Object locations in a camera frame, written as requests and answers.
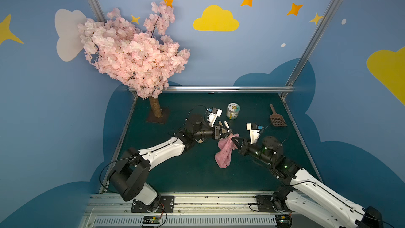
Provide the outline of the aluminium front rail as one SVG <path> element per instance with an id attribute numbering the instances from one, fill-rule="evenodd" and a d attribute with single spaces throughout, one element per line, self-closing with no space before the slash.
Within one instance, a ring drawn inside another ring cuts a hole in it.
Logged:
<path id="1" fill-rule="evenodd" d="M 118 194 L 90 197 L 79 224 L 81 228 L 274 228 L 277 212 L 259 212 L 256 195 L 261 192 L 170 192 L 175 197 L 173 213 L 131 213 L 132 201 Z M 161 217 L 158 227 L 142 227 L 144 216 Z"/>

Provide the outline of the jar with sunflower lid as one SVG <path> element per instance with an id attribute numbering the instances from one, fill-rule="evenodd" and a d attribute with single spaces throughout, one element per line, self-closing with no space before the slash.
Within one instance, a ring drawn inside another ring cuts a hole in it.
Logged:
<path id="1" fill-rule="evenodd" d="M 238 114 L 240 112 L 240 105 L 237 103 L 230 103 L 227 106 L 227 118 L 230 120 L 235 120 L 238 117 Z"/>

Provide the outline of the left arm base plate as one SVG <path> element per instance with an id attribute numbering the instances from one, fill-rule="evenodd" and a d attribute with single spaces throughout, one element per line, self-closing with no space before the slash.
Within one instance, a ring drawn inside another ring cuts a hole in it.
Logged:
<path id="1" fill-rule="evenodd" d="M 131 207 L 131 213 L 154 213 L 162 210 L 167 213 L 173 213 L 174 203 L 175 197 L 172 195 L 158 195 L 157 198 L 149 205 L 134 199 Z"/>

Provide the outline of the left circuit board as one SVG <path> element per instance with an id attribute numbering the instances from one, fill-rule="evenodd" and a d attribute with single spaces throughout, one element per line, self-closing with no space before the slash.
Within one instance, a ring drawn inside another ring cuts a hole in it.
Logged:
<path id="1" fill-rule="evenodd" d="M 142 227 L 158 227 L 161 225 L 161 217 L 159 216 L 144 216 L 142 218 Z"/>

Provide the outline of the brown litter scoop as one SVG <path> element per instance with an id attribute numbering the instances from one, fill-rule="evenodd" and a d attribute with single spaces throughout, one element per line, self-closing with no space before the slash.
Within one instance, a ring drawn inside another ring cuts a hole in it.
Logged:
<path id="1" fill-rule="evenodd" d="M 272 104 L 270 104 L 272 114 L 270 115 L 271 123 L 274 127 L 286 127 L 287 124 L 282 115 L 278 114 Z"/>

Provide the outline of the pink blossom tree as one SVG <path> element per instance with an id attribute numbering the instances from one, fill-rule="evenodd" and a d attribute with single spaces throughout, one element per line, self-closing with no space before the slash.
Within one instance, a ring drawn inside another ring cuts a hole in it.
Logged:
<path id="1" fill-rule="evenodd" d="M 108 21 L 87 19 L 78 24 L 86 60 L 99 73 L 107 74 L 148 99 L 153 115 L 163 116 L 158 96 L 169 86 L 168 79 L 181 73 L 190 57 L 189 49 L 166 34 L 175 21 L 172 0 L 152 2 L 145 30 L 124 19 L 118 8 L 107 14 Z"/>

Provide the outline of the white strap watch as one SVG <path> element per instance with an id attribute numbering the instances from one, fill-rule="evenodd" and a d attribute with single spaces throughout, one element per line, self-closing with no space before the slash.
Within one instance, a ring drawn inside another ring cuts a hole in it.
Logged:
<path id="1" fill-rule="evenodd" d="M 230 126 L 229 126 L 227 121 L 224 121 L 224 125 L 225 125 L 226 128 L 230 129 Z"/>

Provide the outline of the back aluminium frame bar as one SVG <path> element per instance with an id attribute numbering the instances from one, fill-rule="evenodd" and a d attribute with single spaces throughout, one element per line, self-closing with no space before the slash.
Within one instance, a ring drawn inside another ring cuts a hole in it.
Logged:
<path id="1" fill-rule="evenodd" d="M 294 88 L 281 87 L 250 87 L 250 86 L 171 86 L 163 90 L 170 93 L 290 93 Z"/>

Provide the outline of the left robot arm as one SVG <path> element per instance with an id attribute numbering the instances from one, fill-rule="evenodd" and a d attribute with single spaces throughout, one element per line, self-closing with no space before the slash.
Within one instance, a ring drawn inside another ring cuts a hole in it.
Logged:
<path id="1" fill-rule="evenodd" d="M 136 200 L 145 205 L 157 204 L 159 194 L 146 183 L 149 172 L 161 163 L 182 155 L 196 143 L 205 139 L 222 140 L 233 131 L 228 122 L 215 123 L 216 116 L 193 114 L 184 126 L 169 140 L 147 149 L 130 148 L 113 162 L 114 167 L 107 178 L 124 201 Z"/>

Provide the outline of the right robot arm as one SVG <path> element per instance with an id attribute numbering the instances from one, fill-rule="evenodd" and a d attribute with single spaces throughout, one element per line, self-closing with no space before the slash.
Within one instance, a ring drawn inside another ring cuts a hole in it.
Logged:
<path id="1" fill-rule="evenodd" d="M 232 137 L 239 153 L 267 166 L 281 186 L 271 196 L 258 195 L 258 210 L 278 213 L 296 212 L 324 228 L 382 228 L 381 213 L 341 196 L 312 176 L 295 161 L 284 156 L 283 144 L 265 137 L 262 146 L 240 137 Z"/>

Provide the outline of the circuit board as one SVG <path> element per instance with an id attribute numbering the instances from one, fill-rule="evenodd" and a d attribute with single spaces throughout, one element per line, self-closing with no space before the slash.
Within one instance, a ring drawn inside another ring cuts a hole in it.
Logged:
<path id="1" fill-rule="evenodd" d="M 161 217 L 159 216 L 144 216 L 142 218 L 142 227 L 158 227 L 161 225 Z"/>
<path id="2" fill-rule="evenodd" d="M 292 217 L 289 215 L 277 215 L 275 217 L 277 228 L 291 228 Z"/>

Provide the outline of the pink cloth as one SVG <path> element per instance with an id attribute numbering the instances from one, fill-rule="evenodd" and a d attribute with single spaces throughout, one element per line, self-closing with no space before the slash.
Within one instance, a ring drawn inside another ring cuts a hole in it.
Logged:
<path id="1" fill-rule="evenodd" d="M 230 135 L 218 142 L 220 151 L 215 155 L 215 160 L 220 168 L 227 168 L 230 165 L 232 151 L 237 149 L 237 146 L 232 141 L 233 137 L 239 137 L 239 134 Z"/>

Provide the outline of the brown tree base plate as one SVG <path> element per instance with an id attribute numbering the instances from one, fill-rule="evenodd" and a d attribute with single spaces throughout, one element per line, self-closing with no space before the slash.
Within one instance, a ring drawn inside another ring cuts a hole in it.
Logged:
<path id="1" fill-rule="evenodd" d="M 170 115 L 170 110 L 167 107 L 161 108 L 161 117 L 156 117 L 153 110 L 151 109 L 146 122 L 156 123 L 156 124 L 166 124 L 168 117 Z"/>

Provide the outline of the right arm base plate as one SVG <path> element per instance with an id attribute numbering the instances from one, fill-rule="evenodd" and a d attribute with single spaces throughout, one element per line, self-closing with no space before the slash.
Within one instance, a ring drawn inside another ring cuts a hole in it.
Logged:
<path id="1" fill-rule="evenodd" d="M 256 195 L 255 199 L 259 212 L 293 212 L 287 207 L 285 199 L 282 199 L 277 195 Z"/>

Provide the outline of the right circuit board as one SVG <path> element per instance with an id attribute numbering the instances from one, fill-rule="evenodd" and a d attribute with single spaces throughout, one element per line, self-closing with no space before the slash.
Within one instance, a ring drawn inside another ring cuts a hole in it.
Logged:
<path id="1" fill-rule="evenodd" d="M 275 217 L 277 228 L 291 228 L 292 217 L 289 215 L 277 215 Z"/>

